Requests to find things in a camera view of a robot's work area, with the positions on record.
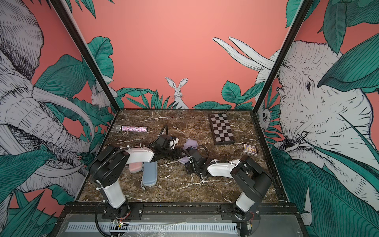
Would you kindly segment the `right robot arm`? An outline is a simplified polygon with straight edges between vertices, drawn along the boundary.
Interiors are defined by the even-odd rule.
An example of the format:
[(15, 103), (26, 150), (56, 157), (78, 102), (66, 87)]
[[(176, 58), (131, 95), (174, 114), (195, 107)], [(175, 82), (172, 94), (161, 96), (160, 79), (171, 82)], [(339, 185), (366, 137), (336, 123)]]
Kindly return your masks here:
[(217, 159), (205, 158), (198, 149), (188, 147), (182, 153), (189, 159), (186, 163), (188, 174), (195, 173), (201, 180), (209, 177), (231, 178), (241, 189), (241, 194), (234, 203), (231, 211), (239, 220), (254, 220), (258, 218), (258, 205), (262, 202), (273, 177), (267, 173), (249, 155), (241, 159), (223, 162)]

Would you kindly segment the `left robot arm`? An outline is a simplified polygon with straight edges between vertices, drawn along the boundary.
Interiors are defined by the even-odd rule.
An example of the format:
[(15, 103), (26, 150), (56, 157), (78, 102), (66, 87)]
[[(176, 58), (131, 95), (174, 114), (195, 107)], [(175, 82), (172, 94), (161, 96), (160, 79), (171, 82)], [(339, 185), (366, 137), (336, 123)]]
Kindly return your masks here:
[(177, 147), (178, 142), (179, 139), (175, 136), (160, 135), (146, 147), (120, 148), (108, 145), (90, 165), (90, 180), (100, 190), (108, 206), (119, 210), (127, 203), (119, 184), (124, 167), (139, 162), (152, 163), (168, 157), (179, 159), (182, 149)]

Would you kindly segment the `blue zippered umbrella case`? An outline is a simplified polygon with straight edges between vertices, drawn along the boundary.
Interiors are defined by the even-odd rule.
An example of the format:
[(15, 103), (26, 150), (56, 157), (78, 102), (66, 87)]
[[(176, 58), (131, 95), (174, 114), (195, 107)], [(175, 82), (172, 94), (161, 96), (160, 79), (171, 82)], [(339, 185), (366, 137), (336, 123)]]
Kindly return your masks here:
[(146, 190), (146, 188), (154, 186), (158, 180), (158, 162), (144, 163), (143, 166), (143, 178), (141, 181), (141, 188)]

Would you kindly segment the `pink zippered umbrella case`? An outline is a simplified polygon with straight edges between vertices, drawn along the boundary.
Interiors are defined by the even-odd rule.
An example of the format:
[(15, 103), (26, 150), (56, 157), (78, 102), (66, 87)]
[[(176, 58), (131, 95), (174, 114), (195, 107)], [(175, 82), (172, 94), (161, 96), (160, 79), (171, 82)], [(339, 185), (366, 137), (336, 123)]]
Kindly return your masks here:
[(137, 173), (137, 172), (142, 171), (142, 169), (143, 169), (143, 163), (142, 162), (129, 164), (130, 173)]

